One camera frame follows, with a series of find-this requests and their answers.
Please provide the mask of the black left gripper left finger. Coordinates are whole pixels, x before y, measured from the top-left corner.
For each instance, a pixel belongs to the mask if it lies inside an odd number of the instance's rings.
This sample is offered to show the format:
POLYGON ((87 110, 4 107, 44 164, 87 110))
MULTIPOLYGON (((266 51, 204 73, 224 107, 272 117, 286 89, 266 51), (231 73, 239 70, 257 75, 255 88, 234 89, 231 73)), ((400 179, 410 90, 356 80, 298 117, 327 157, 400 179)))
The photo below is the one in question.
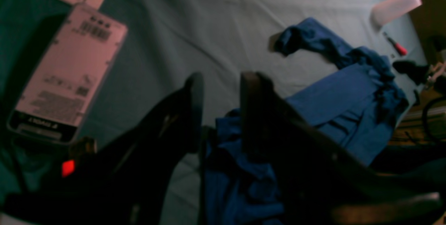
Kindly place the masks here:
POLYGON ((39 225, 158 225, 175 167, 199 150, 203 100, 195 72, 69 176, 8 195, 4 213, 39 225))

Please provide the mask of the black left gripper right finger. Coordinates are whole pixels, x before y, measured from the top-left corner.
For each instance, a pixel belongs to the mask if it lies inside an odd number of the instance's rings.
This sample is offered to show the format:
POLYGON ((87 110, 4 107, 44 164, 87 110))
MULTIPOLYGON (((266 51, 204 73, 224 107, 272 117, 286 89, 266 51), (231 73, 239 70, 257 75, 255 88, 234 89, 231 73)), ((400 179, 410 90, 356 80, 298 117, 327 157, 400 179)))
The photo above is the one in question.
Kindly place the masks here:
POLYGON ((242 149, 270 163, 292 225, 432 225, 443 197, 370 171, 307 124, 269 77, 243 72, 242 149))

